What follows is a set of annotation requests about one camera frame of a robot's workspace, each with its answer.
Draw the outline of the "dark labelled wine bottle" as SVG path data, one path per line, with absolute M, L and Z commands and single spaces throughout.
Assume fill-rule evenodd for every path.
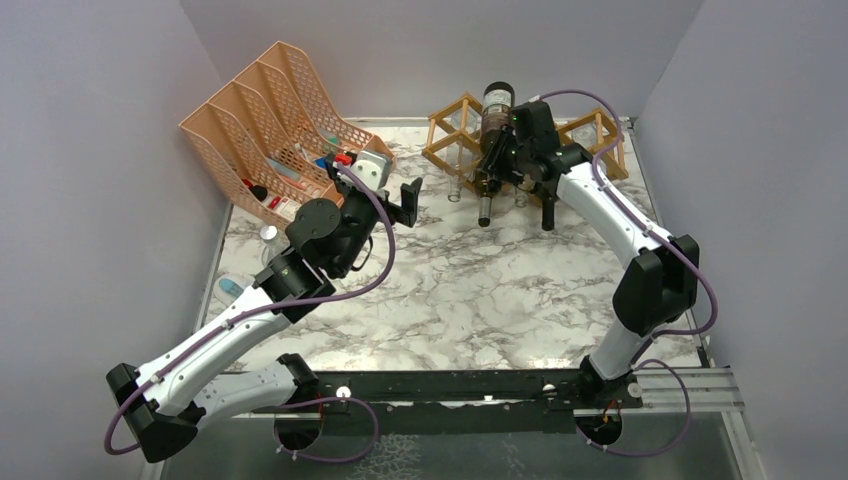
M 497 196 L 497 185 L 493 183 L 480 184 L 475 187 L 478 196 L 478 225 L 486 228 L 491 224 L 494 198 Z

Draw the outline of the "dark green wine bottle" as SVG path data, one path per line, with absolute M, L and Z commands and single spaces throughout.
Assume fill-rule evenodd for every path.
M 553 231 L 556 227 L 556 203 L 558 197 L 544 187 L 535 187 L 533 195 L 540 201 L 542 210 L 541 228 L 543 231 Z

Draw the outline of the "tall clear glass bottle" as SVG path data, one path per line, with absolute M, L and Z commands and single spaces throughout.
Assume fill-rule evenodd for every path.
M 529 193 L 528 191 L 520 186 L 516 186 L 514 189 L 514 206 L 516 208 L 525 208 L 529 202 Z

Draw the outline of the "green wine bottle gold label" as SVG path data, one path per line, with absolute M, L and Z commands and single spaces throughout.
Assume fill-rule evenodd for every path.
M 510 122 L 510 111 L 514 106 L 514 88 L 504 81 L 489 84 L 481 102 L 482 116 L 480 128 L 481 169 L 492 146 L 496 142 L 502 127 Z

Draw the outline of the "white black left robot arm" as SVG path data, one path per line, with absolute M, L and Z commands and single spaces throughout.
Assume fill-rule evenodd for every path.
M 329 178 L 341 204 L 324 198 L 304 203 L 287 226 L 288 246 L 254 277 L 230 307 L 162 356 L 141 366 L 121 363 L 106 376 L 117 404 L 103 438 L 104 451 L 119 424 L 134 437 L 134 448 L 156 463 L 183 450 L 210 424 L 265 407 L 298 411 L 320 404 L 318 377 L 297 354 L 241 374 L 229 367 L 262 341 L 283 332 L 318 306 L 352 299 L 338 292 L 336 279 L 358 271 L 358 255 L 373 244 L 382 224 L 388 252 L 397 252 L 394 228 L 412 227 L 418 217 L 420 180 L 400 188 L 393 203 L 385 191 L 389 167 L 357 154 L 351 161 L 330 156 Z

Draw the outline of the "small clear glass bottle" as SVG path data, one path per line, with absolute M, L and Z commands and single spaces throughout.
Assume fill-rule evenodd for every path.
M 472 117 L 466 118 L 466 124 L 462 123 L 463 111 L 457 110 L 448 117 L 448 124 L 457 130 L 466 131 Z M 452 203 L 461 200 L 464 182 L 468 179 L 469 168 L 473 160 L 473 152 L 465 147 L 461 140 L 456 140 L 447 148 L 447 162 L 454 169 L 450 176 L 447 199 Z

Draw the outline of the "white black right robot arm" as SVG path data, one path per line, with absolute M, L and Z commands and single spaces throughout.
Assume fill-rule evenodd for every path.
M 600 407 L 625 383 L 650 336 L 695 303 L 692 270 L 699 246 L 691 236 L 675 237 L 651 222 L 598 170 L 586 148 L 563 143 L 543 101 L 507 111 L 499 124 L 485 124 L 481 151 L 479 170 L 490 182 L 531 181 L 532 194 L 543 204 L 543 230 L 553 229 L 554 205 L 561 201 L 596 230 L 624 268 L 612 297 L 615 320 L 581 361 L 576 383 L 579 398 Z

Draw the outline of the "round clear flask silver cap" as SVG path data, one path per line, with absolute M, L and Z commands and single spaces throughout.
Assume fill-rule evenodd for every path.
M 259 230 L 259 236 L 263 242 L 260 260 L 263 265 L 267 265 L 271 259 L 285 249 L 285 242 L 280 230 L 274 225 L 262 226 Z

